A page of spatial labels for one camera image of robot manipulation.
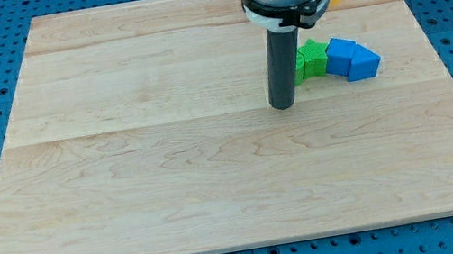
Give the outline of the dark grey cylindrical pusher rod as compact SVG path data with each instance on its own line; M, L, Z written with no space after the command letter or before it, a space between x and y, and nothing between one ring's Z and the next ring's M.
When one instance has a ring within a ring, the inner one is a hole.
M267 30L268 101L277 110L290 108L295 100L298 30Z

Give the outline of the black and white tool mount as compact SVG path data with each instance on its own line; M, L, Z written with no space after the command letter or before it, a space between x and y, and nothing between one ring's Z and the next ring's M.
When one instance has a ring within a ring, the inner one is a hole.
M308 0L299 5L283 7L241 0L241 5L251 22L271 32L286 33L296 28L312 28L329 8L330 0Z

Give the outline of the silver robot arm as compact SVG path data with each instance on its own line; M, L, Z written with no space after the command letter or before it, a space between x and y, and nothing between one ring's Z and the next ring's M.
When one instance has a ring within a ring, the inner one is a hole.
M241 0L248 20L265 28L268 101L277 110L295 100L298 31L312 28L330 0Z

